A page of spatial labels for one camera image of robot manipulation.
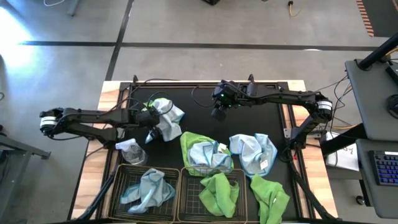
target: gray floor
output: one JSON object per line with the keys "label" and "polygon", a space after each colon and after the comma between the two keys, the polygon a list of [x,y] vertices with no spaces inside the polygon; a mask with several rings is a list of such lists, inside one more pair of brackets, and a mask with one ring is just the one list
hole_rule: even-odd
{"label": "gray floor", "polygon": [[[115,42],[128,0],[82,0],[74,18],[69,2],[45,7],[39,0],[8,0],[0,7],[0,124],[10,137],[52,151],[48,161],[33,158],[10,212],[28,223],[64,221],[77,182],[84,140],[51,141],[39,131],[40,111],[54,107],[95,109],[113,47],[13,46],[18,40]],[[366,33],[355,0],[295,1],[291,19],[285,1],[221,0],[211,7],[200,0],[135,0],[124,42],[184,42],[278,45],[377,46],[385,38]],[[305,80],[316,90],[345,75],[344,62],[369,52],[227,49],[140,49],[120,51],[113,80],[148,78],[189,80]],[[340,95],[347,83],[337,88]],[[333,101],[333,88],[322,91]],[[337,117],[360,122],[351,94]],[[331,180],[339,216],[377,219],[372,208],[355,204],[355,181]]]}

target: black floor stripe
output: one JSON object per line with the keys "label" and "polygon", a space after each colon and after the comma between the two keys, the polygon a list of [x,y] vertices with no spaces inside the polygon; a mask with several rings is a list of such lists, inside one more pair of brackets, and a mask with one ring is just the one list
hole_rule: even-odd
{"label": "black floor stripe", "polygon": [[115,42],[79,42],[79,41],[23,41],[19,45],[29,46],[75,46],[75,47],[113,47]]}
{"label": "black floor stripe", "polygon": [[258,49],[258,50],[336,50],[373,51],[377,47],[367,46],[321,46],[321,45],[269,45],[269,44],[194,44],[194,43],[122,43],[121,47],[170,48],[170,49]]}
{"label": "black floor stripe", "polygon": [[116,46],[114,47],[112,57],[111,57],[111,62],[109,63],[108,71],[106,72],[105,81],[112,80],[114,68],[116,66],[116,61],[118,60],[120,47],[121,47],[121,44],[123,41],[124,34],[126,33],[127,23],[129,22],[130,12],[131,12],[133,3],[134,3],[134,0],[129,0],[129,2],[127,3],[127,8],[126,8],[126,11],[124,12],[123,21],[120,26],[118,39],[116,40]]}

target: light blue cloth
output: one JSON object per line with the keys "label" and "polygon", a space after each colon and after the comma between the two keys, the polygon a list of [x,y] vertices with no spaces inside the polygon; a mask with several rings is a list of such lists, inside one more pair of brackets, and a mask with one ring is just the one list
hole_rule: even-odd
{"label": "light blue cloth", "polygon": [[[173,106],[168,113],[160,116],[160,123],[156,125],[162,132],[163,141],[171,141],[182,134],[179,122],[185,113],[180,108],[173,105],[171,100],[165,98],[156,99],[150,105],[156,108],[160,114],[168,111]],[[150,141],[152,141],[152,136],[149,133],[145,143],[147,144]]]}
{"label": "light blue cloth", "polygon": [[128,213],[144,213],[148,207],[159,207],[163,202],[175,196],[174,188],[163,179],[164,173],[149,169],[141,177],[141,183],[130,186],[120,198],[121,204],[141,199],[141,204],[131,207]]}
{"label": "light blue cloth", "polygon": [[[187,153],[191,167],[206,167],[229,172],[232,169],[232,158],[228,154],[218,152],[218,142],[195,143]],[[196,169],[202,174],[210,174],[211,169]]]}
{"label": "light blue cloth", "polygon": [[[274,164],[277,149],[266,134],[248,136],[237,134],[229,138],[229,150],[239,154],[245,174],[252,178],[255,174],[267,175]],[[261,169],[260,163],[267,160],[267,167]]]}

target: plastic bottle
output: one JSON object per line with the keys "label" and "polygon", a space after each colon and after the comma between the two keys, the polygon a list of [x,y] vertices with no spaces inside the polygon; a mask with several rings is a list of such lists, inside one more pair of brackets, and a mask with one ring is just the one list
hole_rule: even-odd
{"label": "plastic bottle", "polygon": [[119,142],[115,145],[115,148],[122,150],[123,158],[132,165],[143,166],[147,162],[147,154],[135,139]]}

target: wheel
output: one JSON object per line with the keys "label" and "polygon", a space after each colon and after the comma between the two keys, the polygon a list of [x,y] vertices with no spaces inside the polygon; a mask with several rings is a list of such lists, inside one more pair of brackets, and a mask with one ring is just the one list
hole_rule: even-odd
{"label": "wheel", "polygon": [[356,196],[355,200],[358,205],[365,206],[365,198],[363,196]]}

